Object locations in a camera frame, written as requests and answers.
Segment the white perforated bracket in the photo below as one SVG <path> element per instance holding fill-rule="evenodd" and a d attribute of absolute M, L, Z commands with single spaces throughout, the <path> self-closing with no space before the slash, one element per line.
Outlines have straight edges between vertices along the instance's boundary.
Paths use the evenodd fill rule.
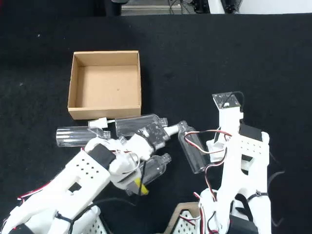
<path fill-rule="evenodd" d="M 183 211 L 181 215 L 186 218 L 193 218 L 191 213 L 187 210 Z M 172 234 L 196 234 L 197 233 L 196 232 L 197 221 L 194 220 L 192 222 L 194 223 L 194 225 L 190 224 L 188 221 L 179 217 L 171 233 Z"/>
<path fill-rule="evenodd" d="M 81 234 L 108 234 L 108 230 L 105 230 L 100 218 L 97 217 L 96 220 L 87 226 Z"/>

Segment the open cardboard box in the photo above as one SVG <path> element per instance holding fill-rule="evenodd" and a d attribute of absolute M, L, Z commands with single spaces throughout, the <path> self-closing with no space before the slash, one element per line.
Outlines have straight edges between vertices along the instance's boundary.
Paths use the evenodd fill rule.
<path fill-rule="evenodd" d="M 73 119 L 139 116 L 138 51 L 74 52 L 68 112 Z"/>

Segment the black felt mat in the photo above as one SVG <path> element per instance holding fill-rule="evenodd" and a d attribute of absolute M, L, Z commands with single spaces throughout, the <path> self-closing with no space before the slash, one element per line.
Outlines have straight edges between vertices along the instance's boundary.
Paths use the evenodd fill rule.
<path fill-rule="evenodd" d="M 285 218 L 273 233 L 311 233 L 311 28 L 312 15 L 0 20 L 0 217 L 79 150 L 55 144 L 58 126 L 80 124 L 66 108 L 73 51 L 139 50 L 144 114 L 216 128 L 211 94 L 244 92 L 245 122 L 270 134 L 282 164 L 269 175 L 286 170 L 270 189 L 273 216 Z M 205 188 L 176 137 L 164 152 L 172 162 L 136 208 L 101 206 L 116 234 L 164 231 L 175 206 Z M 113 186 L 107 196 L 126 197 Z"/>

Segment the clear plastic bottle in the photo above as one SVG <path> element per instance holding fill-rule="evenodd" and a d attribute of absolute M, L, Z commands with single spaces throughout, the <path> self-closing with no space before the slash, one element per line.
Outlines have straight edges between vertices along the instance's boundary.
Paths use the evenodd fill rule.
<path fill-rule="evenodd" d="M 189 162 L 189 165 L 191 166 L 193 173 L 195 174 L 200 173 L 208 165 L 209 157 L 208 155 L 199 151 L 194 146 L 187 143 L 184 139 L 186 132 L 196 131 L 196 130 L 193 127 L 188 126 L 186 121 L 180 122 L 178 126 L 179 126 L 178 139 L 184 151 L 184 154 Z M 201 140 L 198 137 L 198 134 L 190 134 L 187 136 L 187 138 L 203 149 L 203 145 L 201 143 Z"/>
<path fill-rule="evenodd" d="M 159 118 L 155 114 L 116 119 L 116 135 L 117 137 L 131 137 L 138 129 L 143 128 L 155 121 L 160 122 L 162 127 L 166 127 L 168 125 L 166 118 Z"/>
<path fill-rule="evenodd" d="M 164 154 L 162 156 L 154 155 L 149 160 L 146 161 L 145 174 L 143 178 L 143 184 L 147 185 L 151 183 L 153 180 L 161 176 L 167 168 L 167 164 L 171 162 L 171 157 L 169 154 Z M 141 173 L 143 172 L 142 162 L 139 166 Z M 138 195 L 139 183 L 135 183 L 134 181 L 128 185 L 126 189 L 126 193 L 128 195 L 137 194 Z"/>
<path fill-rule="evenodd" d="M 56 141 L 59 147 L 82 147 L 95 137 L 108 140 L 111 138 L 111 132 L 88 126 L 58 127 L 56 132 Z"/>

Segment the yellow tape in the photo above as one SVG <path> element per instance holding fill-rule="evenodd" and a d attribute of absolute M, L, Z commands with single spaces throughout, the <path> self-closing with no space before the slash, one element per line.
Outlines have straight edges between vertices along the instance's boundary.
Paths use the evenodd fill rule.
<path fill-rule="evenodd" d="M 141 179 L 140 178 L 135 179 L 135 183 L 136 183 L 137 187 L 140 188 Z M 147 195 L 148 192 L 149 192 L 148 189 L 145 187 L 144 184 L 142 184 L 141 193 L 143 195 Z"/>

